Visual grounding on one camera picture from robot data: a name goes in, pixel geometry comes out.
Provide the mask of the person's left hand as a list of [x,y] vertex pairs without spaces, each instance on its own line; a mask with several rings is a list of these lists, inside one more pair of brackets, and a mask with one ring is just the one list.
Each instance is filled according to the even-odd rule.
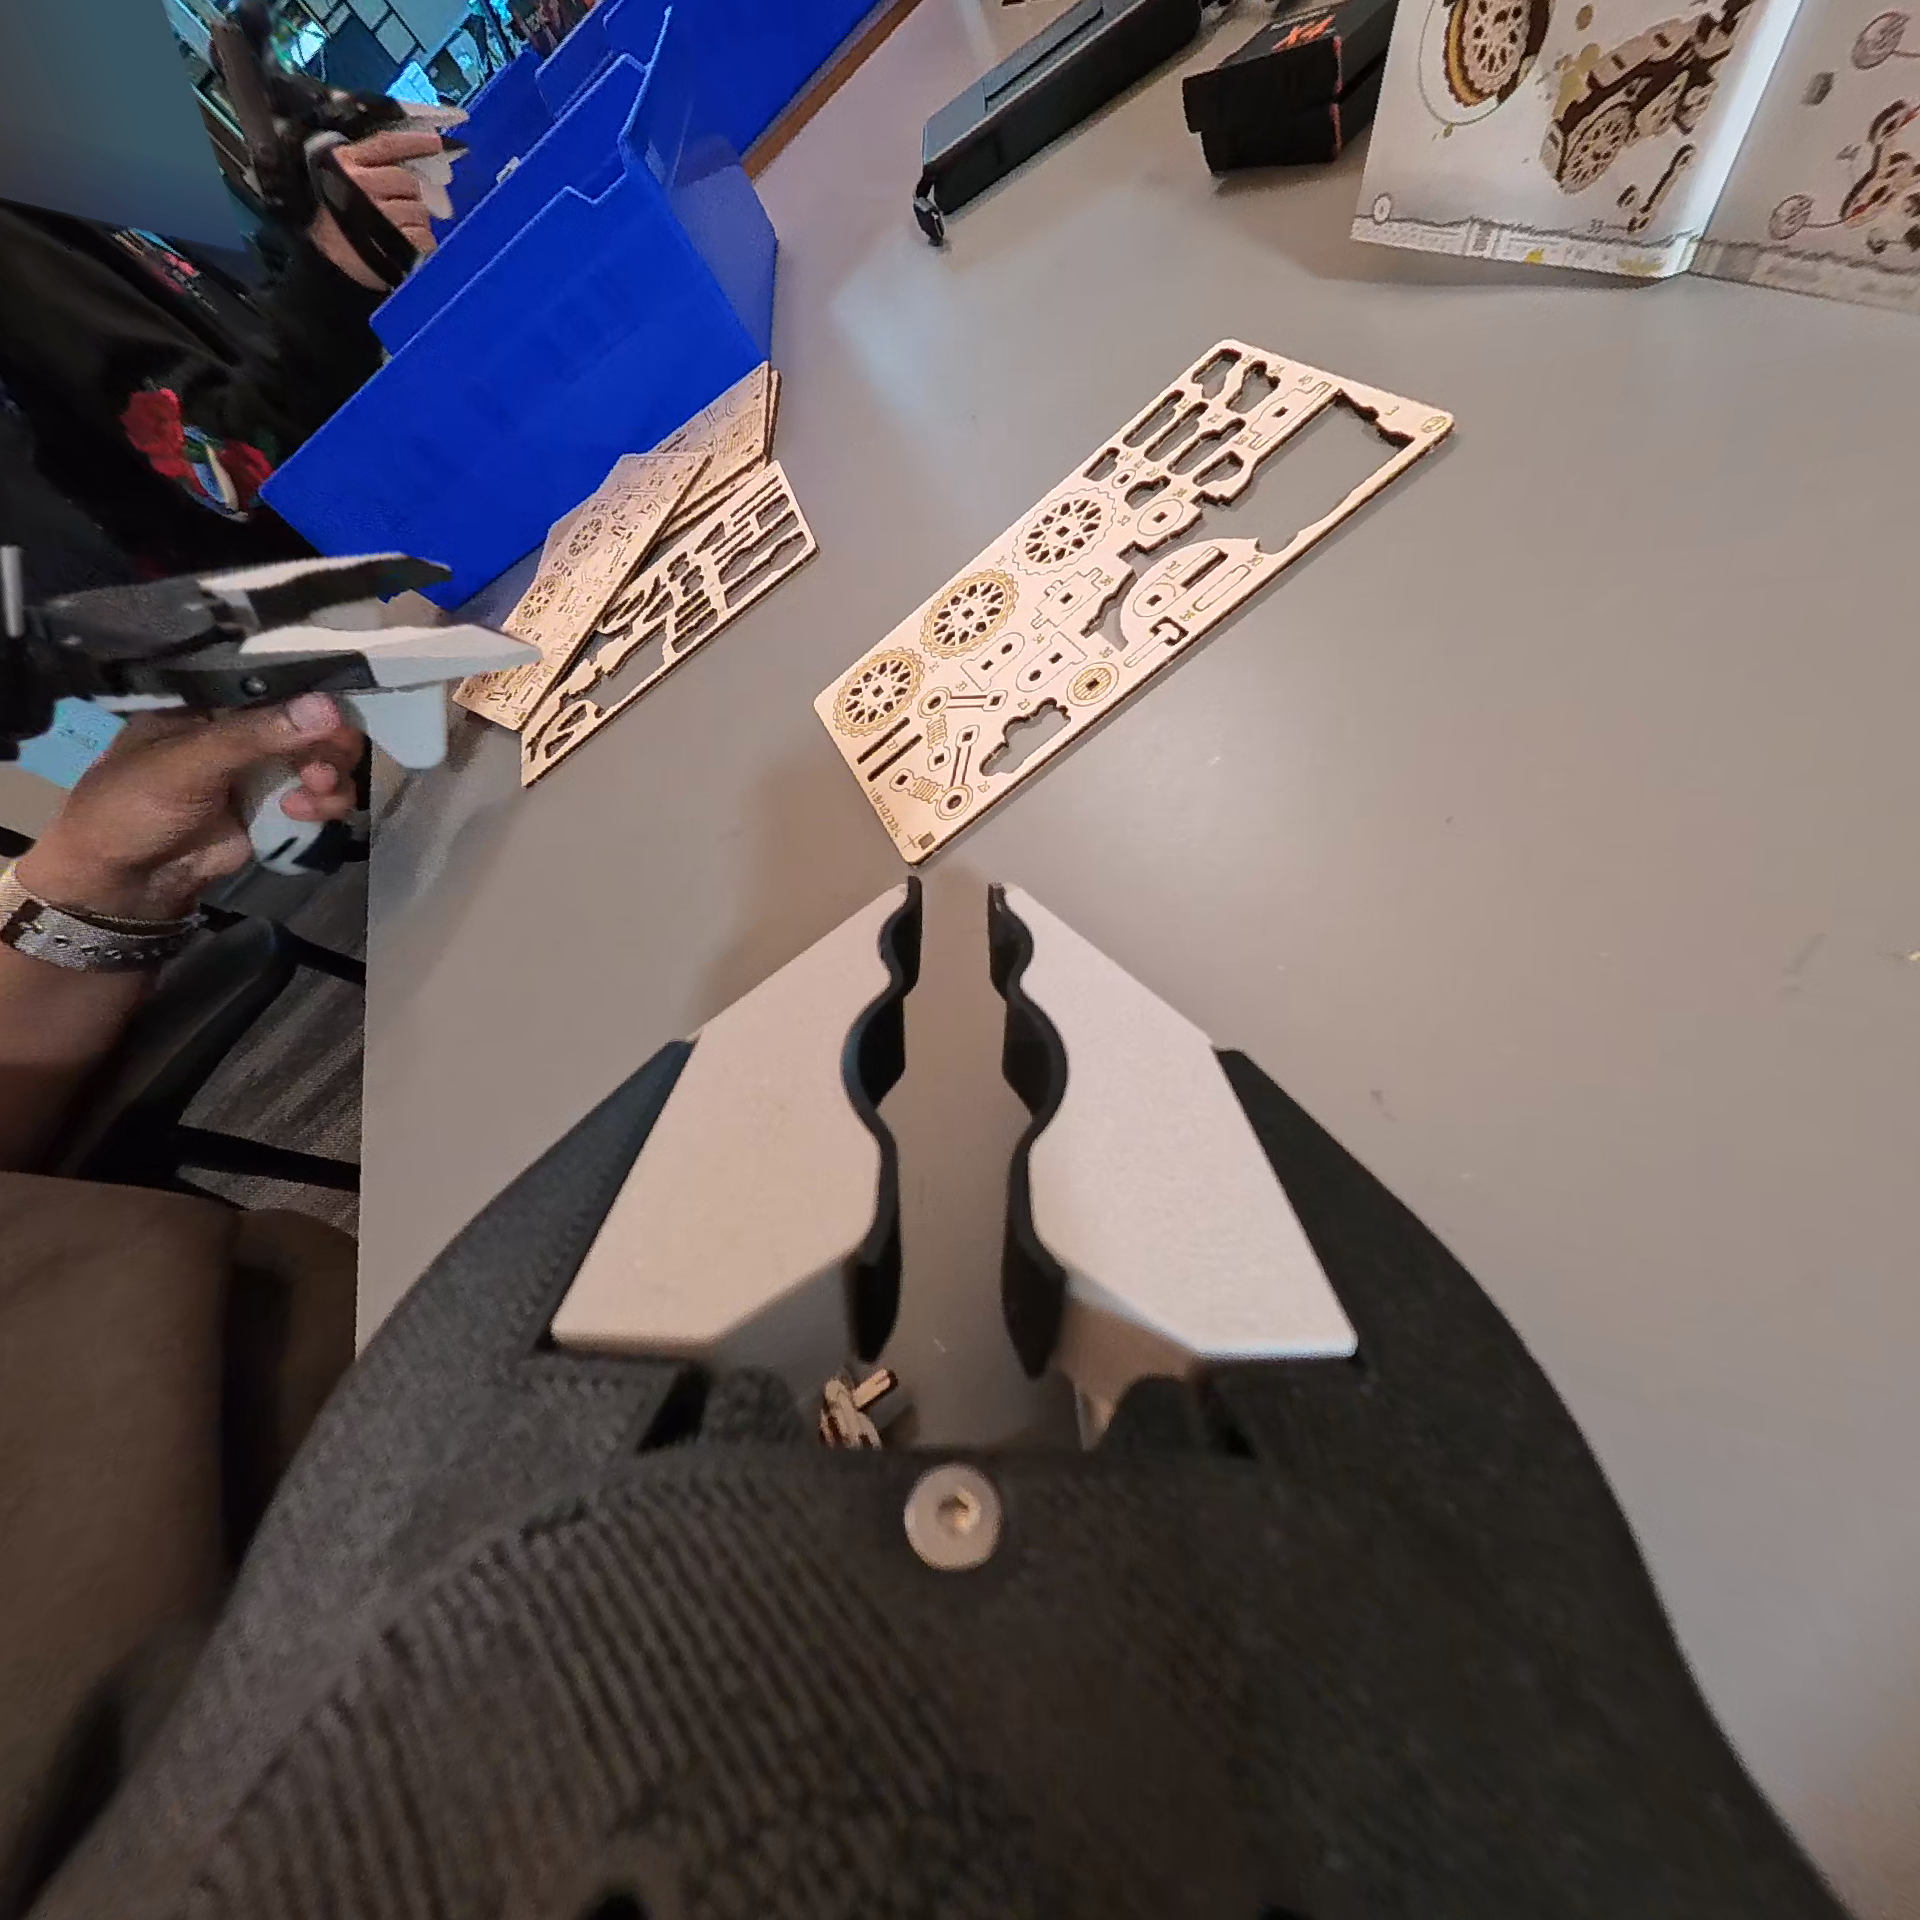
[[111,922],[179,922],[254,857],[246,792],[281,790],[278,837],[354,809],[365,736],[306,694],[241,711],[155,711],[128,720],[15,864],[46,904]]

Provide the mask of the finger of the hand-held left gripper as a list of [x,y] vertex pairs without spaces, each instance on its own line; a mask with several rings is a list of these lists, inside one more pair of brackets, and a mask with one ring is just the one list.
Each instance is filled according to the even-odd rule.
[[239,677],[272,704],[323,694],[400,769],[429,770],[448,750],[448,687],[541,661],[533,643],[472,624],[299,627],[241,643]]
[[374,553],[207,573],[195,577],[195,587],[223,632],[243,639],[309,627],[370,633],[382,627],[389,601],[450,577],[453,568],[431,560]]

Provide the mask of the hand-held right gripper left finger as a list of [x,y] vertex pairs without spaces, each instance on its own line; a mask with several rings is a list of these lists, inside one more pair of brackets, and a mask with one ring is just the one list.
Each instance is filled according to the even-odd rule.
[[694,1035],[550,1325],[569,1354],[762,1370],[872,1363],[901,1289],[897,1150],[921,883],[858,907]]

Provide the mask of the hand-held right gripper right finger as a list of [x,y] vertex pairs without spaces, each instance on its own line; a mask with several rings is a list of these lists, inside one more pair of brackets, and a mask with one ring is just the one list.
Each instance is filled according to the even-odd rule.
[[998,1067],[1026,1126],[1001,1318],[1097,1446],[1147,1378],[1350,1361],[1357,1336],[1209,1035],[1026,890],[987,904]]

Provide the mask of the small black box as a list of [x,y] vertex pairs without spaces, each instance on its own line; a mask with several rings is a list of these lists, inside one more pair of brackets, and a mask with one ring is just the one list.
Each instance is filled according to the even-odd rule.
[[1328,163],[1375,117],[1395,3],[1280,6],[1183,78],[1183,123],[1213,176]]

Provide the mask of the long black case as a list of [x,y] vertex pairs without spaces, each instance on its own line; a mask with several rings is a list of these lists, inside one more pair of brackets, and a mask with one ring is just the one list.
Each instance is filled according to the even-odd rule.
[[933,248],[946,221],[1185,48],[1202,3],[1077,3],[922,129],[912,199]]

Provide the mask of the wooden puzzle sheet with gears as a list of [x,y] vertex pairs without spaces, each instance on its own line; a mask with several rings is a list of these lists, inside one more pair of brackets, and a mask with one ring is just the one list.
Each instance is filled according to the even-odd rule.
[[[1209,530],[1311,425],[1368,472],[1280,544]],[[816,701],[915,869],[1099,729],[1454,435],[1451,411],[1219,341]]]

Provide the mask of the person's brown clothing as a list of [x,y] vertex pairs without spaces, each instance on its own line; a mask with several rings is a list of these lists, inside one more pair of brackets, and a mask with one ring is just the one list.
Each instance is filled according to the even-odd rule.
[[354,1301],[355,1241],[319,1219],[5,1175],[5,1917],[185,1687]]

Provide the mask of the cut-out wooden puzzle sheet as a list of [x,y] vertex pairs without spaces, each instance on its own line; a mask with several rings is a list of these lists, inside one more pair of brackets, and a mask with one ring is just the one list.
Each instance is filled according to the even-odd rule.
[[541,782],[779,587],[818,544],[779,465],[735,488],[681,537],[642,563],[599,615],[519,731],[519,782]]

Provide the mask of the folded model instruction booklet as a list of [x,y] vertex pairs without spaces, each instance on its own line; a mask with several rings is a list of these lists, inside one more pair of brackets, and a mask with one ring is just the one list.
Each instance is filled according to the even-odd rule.
[[1401,6],[1350,238],[1915,314],[1917,6]]

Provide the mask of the person's left forearm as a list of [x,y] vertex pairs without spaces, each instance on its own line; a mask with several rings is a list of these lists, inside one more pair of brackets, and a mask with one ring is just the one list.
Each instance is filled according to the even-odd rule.
[[153,968],[75,973],[1,950],[5,1169],[42,1159],[157,976]]

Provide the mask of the black office chair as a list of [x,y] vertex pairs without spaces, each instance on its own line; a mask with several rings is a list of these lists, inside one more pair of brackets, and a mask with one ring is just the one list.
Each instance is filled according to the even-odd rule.
[[269,919],[215,912],[160,975],[49,1153],[63,1181],[209,1199],[190,1174],[358,1194],[361,1169],[185,1123],[185,1111],[299,973],[368,985],[358,958]]

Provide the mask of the silver wristwatch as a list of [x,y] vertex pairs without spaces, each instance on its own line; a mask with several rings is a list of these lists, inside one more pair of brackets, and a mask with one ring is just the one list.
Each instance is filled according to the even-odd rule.
[[15,862],[1,869],[1,947],[59,973],[88,976],[151,975],[205,930],[200,911],[182,919],[117,919],[40,898]]

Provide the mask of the grey desk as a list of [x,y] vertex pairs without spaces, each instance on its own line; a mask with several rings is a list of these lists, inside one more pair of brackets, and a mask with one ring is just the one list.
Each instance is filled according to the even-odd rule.
[[537,790],[374,837],[358,1318],[662,1042],[903,875],[811,704],[1234,336],[1455,432],[922,871],[883,1114],[922,1439],[998,1343],[985,890],[1249,1054],[1441,1237],[1614,1479],[1839,1898],[1915,1914],[1915,321],[1350,241],[1168,70],[922,246],[926,120],[1057,6],[919,6],[758,167],[816,559]]

